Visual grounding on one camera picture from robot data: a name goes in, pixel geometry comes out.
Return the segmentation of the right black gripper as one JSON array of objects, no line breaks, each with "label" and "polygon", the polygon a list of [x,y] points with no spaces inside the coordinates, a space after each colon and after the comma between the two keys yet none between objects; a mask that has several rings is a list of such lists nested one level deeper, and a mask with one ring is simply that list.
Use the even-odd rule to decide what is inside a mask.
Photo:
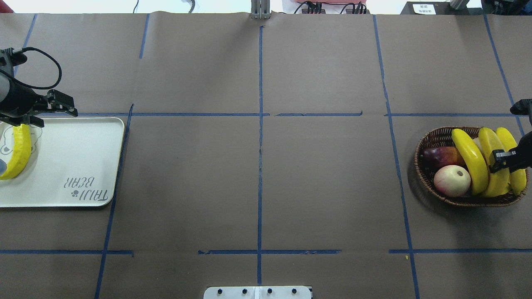
[{"label": "right black gripper", "polygon": [[515,151],[505,152],[502,149],[492,150],[490,153],[490,173],[494,174],[503,169],[510,173],[517,169],[532,167],[532,132],[525,134],[517,144]]}]

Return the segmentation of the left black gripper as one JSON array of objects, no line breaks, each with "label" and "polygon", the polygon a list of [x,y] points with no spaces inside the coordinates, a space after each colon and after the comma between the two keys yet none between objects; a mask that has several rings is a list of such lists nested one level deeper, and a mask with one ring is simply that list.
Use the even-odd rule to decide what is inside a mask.
[{"label": "left black gripper", "polygon": [[78,117],[74,98],[58,90],[49,90],[44,98],[32,89],[15,83],[5,74],[0,76],[0,118],[11,126],[33,125],[45,127],[42,113],[66,113]]}]

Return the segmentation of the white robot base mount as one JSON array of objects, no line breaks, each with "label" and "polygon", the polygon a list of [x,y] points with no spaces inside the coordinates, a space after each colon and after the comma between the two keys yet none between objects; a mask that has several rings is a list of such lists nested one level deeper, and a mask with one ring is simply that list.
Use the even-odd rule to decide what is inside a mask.
[{"label": "white robot base mount", "polygon": [[208,287],[204,299],[313,299],[311,287],[288,286],[220,286]]}]

